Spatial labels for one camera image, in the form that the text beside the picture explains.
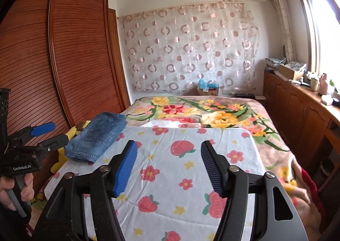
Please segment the person's left hand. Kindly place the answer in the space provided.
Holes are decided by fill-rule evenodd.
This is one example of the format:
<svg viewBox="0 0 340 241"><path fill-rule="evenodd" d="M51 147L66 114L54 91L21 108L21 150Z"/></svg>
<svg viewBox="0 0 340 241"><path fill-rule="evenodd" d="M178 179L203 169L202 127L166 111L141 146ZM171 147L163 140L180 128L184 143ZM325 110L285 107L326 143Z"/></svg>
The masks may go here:
<svg viewBox="0 0 340 241"><path fill-rule="evenodd" d="M35 195L35 191L33 190L33 174L25 174L24 175L24 187L21 190L21 199L23 202L28 202L33 199ZM1 183L0 183L0 201L1 204L10 210L16 211L16 207L14 206L12 200L10 199L9 195L7 194L8 190L13 189L14 187L14 180L10 179L5 176L1 176Z"/></svg>

